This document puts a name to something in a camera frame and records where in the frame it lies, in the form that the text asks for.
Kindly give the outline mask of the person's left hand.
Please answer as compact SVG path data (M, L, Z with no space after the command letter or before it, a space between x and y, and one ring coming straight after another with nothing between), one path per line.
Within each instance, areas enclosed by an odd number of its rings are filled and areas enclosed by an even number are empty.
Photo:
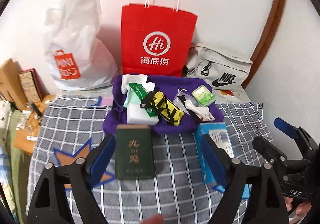
M144 220L141 224L163 224L163 216L161 214L156 214L153 217Z

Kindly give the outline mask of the person's right hand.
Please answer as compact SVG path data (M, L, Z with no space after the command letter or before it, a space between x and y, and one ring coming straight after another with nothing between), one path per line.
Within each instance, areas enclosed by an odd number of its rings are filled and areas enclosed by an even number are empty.
M319 200L304 201L295 210L295 216L289 219L292 223L319 223Z

